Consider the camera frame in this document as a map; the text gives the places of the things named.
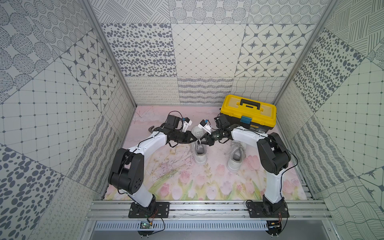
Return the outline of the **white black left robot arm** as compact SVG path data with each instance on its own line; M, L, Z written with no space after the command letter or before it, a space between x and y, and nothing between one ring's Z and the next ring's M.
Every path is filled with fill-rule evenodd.
M164 123L153 128L151 135L129 149L119 149L114 157L108 176L108 183L119 194L127 194L131 203L129 218L167 218L169 202L156 202L154 194L143 185L145 160L165 145L173 141L177 144L190 144L197 138L188 130L192 124L189 118L169 114Z

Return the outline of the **white sneaker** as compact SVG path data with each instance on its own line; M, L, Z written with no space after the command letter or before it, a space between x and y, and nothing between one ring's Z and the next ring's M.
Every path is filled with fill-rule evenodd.
M246 158L247 144L240 141L231 142L231 151L227 162L227 167L232 172L237 172L243 160Z
M204 165L207 162L207 148L201 143L200 138L205 134L205 131L195 126L192 134L197 138L197 141L191 144L193 157L197 164Z

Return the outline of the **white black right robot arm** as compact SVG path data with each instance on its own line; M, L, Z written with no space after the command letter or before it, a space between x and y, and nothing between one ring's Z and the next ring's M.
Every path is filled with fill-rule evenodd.
M250 145L259 151L261 165L267 172L267 186L262 202L246 201L250 218L289 218L289 210L282 194L283 174L289 169L291 155L277 133L261 134L238 124L231 125L225 115L215 118L217 129L208 120L198 127L206 133L201 137L203 145L212 146L224 138Z

